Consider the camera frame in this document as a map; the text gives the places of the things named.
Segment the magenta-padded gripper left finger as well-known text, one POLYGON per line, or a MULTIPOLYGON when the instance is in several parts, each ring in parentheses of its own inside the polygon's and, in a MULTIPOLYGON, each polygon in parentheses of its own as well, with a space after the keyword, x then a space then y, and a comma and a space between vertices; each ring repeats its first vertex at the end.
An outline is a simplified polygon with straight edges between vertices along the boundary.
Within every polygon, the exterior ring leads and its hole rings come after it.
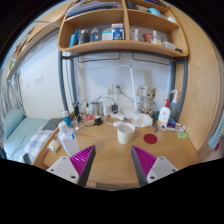
POLYGON ((85 187, 95 155, 95 146, 92 145, 71 157, 62 156, 47 171, 81 187, 85 187))

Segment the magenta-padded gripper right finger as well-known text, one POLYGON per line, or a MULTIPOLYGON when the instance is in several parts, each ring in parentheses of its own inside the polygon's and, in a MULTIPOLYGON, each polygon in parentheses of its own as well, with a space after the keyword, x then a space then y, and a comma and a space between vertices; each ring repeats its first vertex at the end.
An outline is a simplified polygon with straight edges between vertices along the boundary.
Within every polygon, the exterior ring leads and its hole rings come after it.
POLYGON ((131 157, 141 187, 177 171, 165 157, 155 157, 134 145, 131 146, 131 157))

